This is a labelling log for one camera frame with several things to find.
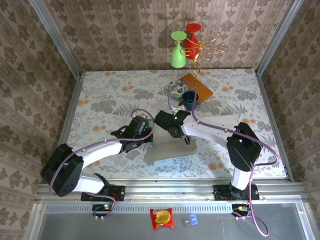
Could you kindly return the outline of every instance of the floral tablecloth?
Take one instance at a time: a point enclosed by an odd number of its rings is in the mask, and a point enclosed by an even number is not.
[[[170,112],[166,85],[193,70],[94,71],[86,72],[77,103],[68,144],[75,149],[110,138],[109,133],[129,124],[136,108],[153,116],[160,110]],[[263,142],[279,152],[268,114],[252,69],[203,70],[198,77],[213,91],[213,96],[196,109],[199,117],[235,114],[248,123]],[[147,144],[94,162],[85,173],[106,178],[196,177],[231,178],[233,165],[228,151],[212,142],[196,141],[194,155],[155,162],[144,162]],[[263,149],[257,163],[271,162],[274,156]],[[282,162],[258,168],[255,178],[284,178]]]

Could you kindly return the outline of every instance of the red snack bag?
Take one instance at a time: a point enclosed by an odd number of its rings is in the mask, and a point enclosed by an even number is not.
[[[172,208],[167,209],[150,209],[151,222],[153,230],[157,230],[161,226],[174,229],[174,217]]]

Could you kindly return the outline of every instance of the blue block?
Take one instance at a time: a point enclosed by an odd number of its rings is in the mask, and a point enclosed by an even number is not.
[[[189,219],[190,219],[190,223],[191,223],[192,226],[198,224],[198,219],[197,219],[197,216],[195,214],[189,215]]]

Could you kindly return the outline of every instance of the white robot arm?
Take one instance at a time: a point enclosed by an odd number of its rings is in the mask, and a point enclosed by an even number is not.
[[[233,177],[229,185],[230,191],[237,195],[237,191],[244,191],[247,188],[253,165],[262,149],[259,144],[237,135],[232,135],[227,131],[221,131],[203,124],[198,124],[189,112],[183,110],[178,111],[175,115],[160,111],[156,115],[154,123],[168,131],[173,138],[185,139],[187,144],[190,143],[190,141],[188,141],[189,136],[194,136],[218,143],[227,148],[230,160],[234,165]],[[258,139],[250,127],[243,122],[238,126],[216,122],[207,123],[220,126],[224,129],[239,131]],[[136,116],[132,119],[129,126],[124,126],[111,133],[111,135],[117,137],[119,140],[105,140],[105,144],[92,146],[88,149],[84,148],[80,153],[72,156],[70,160],[64,164],[61,171],[56,175],[56,178],[53,179],[58,166],[66,156],[72,153],[72,149],[69,146],[62,144],[57,147],[48,163],[42,169],[41,176],[47,183],[54,180],[52,188],[60,197],[71,192],[89,192],[102,195],[102,191],[110,186],[108,185],[108,181],[99,174],[85,174],[82,172],[82,169],[105,157],[117,155],[122,152],[127,153],[143,143],[152,142],[152,135],[143,140],[138,140],[141,137],[147,136],[150,132],[151,128],[149,127],[148,121],[141,116]]]

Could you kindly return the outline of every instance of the blue cup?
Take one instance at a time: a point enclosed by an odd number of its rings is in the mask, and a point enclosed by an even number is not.
[[[192,111],[192,106],[194,104],[194,100],[195,100],[195,91],[185,91],[182,94],[182,100],[183,100],[183,104],[185,105],[185,108],[187,111]],[[196,108],[196,106],[198,105],[198,100],[199,100],[199,95],[196,94],[196,105],[194,108]]]

